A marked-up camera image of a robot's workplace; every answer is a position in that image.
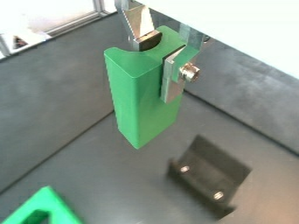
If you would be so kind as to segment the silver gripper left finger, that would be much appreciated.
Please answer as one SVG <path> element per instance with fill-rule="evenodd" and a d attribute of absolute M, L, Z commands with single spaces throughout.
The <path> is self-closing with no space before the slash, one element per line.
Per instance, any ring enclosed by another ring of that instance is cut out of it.
<path fill-rule="evenodd" d="M 115 0 L 115 6 L 134 50 L 143 52 L 155 48 L 163 34 L 155 29 L 148 7 L 136 0 Z"/>

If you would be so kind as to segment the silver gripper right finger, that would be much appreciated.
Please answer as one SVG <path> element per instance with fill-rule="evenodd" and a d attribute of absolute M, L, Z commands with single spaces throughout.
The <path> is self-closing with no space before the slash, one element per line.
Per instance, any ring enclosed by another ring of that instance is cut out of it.
<path fill-rule="evenodd" d="M 164 103 L 171 103 L 182 95 L 184 84 L 195 82 L 200 75 L 195 61 L 202 50 L 204 34 L 187 24 L 180 24 L 179 36 L 183 45 L 163 59 L 160 99 Z"/>

